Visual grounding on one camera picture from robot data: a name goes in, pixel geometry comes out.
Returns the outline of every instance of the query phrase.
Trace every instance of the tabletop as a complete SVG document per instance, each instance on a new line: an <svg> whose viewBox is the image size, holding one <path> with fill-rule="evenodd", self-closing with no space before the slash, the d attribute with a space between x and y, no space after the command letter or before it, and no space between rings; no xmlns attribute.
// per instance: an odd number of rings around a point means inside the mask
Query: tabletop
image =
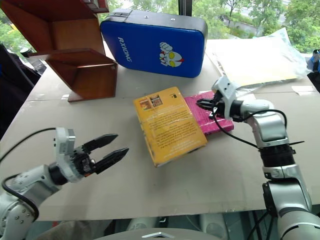
<svg viewBox="0 0 320 240"><path fill-rule="evenodd" d="M17 141L48 127L74 129L76 146L103 134L118 137L92 153L98 161L120 148L127 155L105 172L67 183L40 207L40 220L100 220L264 209L262 183L266 182L256 148L223 133L207 137L205 147L155 168L141 131L133 100L177 86L184 96L209 90L218 72L204 58L196 78L174 77L119 67L116 97L69 103L70 90L48 69L23 104L0 142L5 152ZM300 165L313 204L320 204L319 124L320 94L299 96L292 85L310 85L306 79L264 86L255 91L288 118L294 156ZM232 133L254 142L251 128L235 123ZM0 179L55 161L55 132L34 136L15 149L0 167Z"/></svg>

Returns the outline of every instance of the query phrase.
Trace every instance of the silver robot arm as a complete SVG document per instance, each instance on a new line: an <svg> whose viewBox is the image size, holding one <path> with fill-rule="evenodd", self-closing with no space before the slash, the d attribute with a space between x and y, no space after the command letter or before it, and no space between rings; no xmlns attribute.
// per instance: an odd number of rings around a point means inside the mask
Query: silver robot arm
<svg viewBox="0 0 320 240"><path fill-rule="evenodd" d="M76 183L92 173L99 174L120 161L128 148L113 151L97 163L89 156L91 151L109 144L117 136L106 134L74 148L74 131L57 127L54 139L56 162L49 166L37 166L3 182L6 192L0 195L0 240L24 239L31 224L38 218L38 207L62 185ZM10 179L12 182L7 186L6 182Z"/></svg>
<svg viewBox="0 0 320 240"><path fill-rule="evenodd" d="M213 99L200 99L197 105L213 110L221 118L245 122L252 127L263 162L262 185L267 211L278 217L281 240L319 240L320 218L311 213L312 202L305 181L289 145L286 126L267 100L236 100L238 86L222 76L212 87Z"/></svg>

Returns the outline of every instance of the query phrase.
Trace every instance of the cartoon sticker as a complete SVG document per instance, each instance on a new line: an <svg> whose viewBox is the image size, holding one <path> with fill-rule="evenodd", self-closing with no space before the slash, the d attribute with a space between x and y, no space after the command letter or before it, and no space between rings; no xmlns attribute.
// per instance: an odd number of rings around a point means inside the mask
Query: cartoon sticker
<svg viewBox="0 0 320 240"><path fill-rule="evenodd" d="M184 62L182 56L179 53L173 51L173 47L168 43L161 42L160 50L160 62L162 65L174 68L179 67Z"/></svg>

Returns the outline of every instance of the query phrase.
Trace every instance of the blue case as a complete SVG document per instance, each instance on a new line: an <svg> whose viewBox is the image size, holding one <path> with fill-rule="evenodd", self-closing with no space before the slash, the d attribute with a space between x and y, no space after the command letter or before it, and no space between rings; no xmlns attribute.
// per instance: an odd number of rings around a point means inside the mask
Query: blue case
<svg viewBox="0 0 320 240"><path fill-rule="evenodd" d="M201 18L119 8L100 30L126 68L188 78L201 72L208 34Z"/></svg>

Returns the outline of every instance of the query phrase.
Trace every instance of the yellow book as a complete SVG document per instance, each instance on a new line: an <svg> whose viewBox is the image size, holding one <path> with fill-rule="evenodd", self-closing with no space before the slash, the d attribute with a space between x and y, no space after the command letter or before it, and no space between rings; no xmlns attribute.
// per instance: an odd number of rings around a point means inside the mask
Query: yellow book
<svg viewBox="0 0 320 240"><path fill-rule="evenodd" d="M133 101L155 167L207 143L177 87Z"/></svg>

